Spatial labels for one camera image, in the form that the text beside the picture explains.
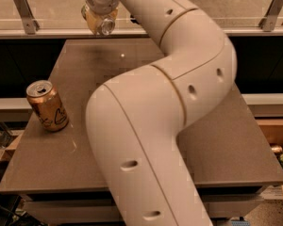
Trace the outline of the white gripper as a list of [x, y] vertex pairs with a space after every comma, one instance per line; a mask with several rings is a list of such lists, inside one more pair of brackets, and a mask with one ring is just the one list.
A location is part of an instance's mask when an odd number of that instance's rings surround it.
[[118, 16], [119, 0], [86, 0], [89, 8], [85, 8], [85, 17], [89, 30], [96, 35], [100, 26], [100, 16], [110, 13], [113, 20]]

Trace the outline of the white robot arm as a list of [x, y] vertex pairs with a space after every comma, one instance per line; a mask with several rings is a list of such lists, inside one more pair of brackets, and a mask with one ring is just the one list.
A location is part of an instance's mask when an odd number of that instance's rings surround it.
[[232, 43], [189, 0], [86, 2], [99, 15], [123, 4], [164, 54], [108, 80], [87, 103], [92, 151], [126, 226], [213, 226], [176, 137], [231, 90]]

